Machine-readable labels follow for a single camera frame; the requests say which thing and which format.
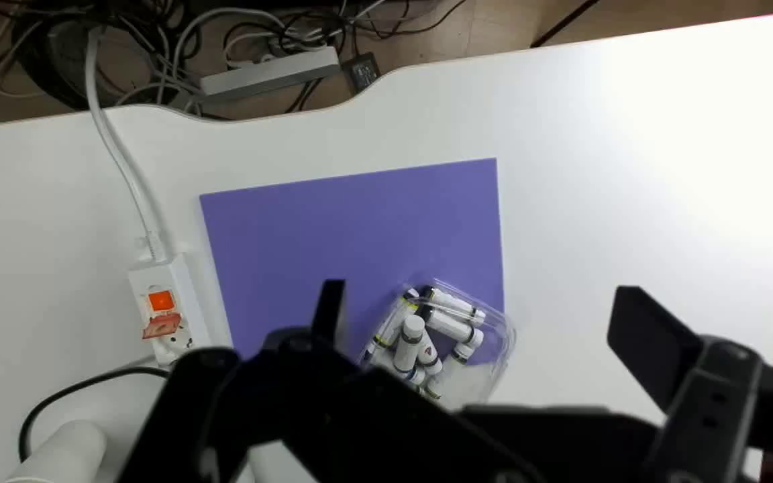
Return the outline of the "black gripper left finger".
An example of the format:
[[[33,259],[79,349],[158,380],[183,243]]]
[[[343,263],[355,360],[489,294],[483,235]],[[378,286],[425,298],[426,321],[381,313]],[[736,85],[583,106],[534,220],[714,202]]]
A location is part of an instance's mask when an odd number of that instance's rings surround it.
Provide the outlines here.
[[[343,292],[347,282],[343,278],[326,278],[318,308],[312,316],[312,332],[323,337],[326,342],[334,342],[339,336],[339,324],[343,320]]]

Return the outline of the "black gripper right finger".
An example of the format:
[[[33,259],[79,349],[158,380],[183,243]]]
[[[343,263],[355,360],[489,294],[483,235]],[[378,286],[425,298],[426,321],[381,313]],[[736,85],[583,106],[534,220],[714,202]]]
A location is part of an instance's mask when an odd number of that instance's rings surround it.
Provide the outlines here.
[[[606,345],[617,355],[651,400],[669,410],[704,337],[680,321],[642,286],[617,286],[606,326]]]

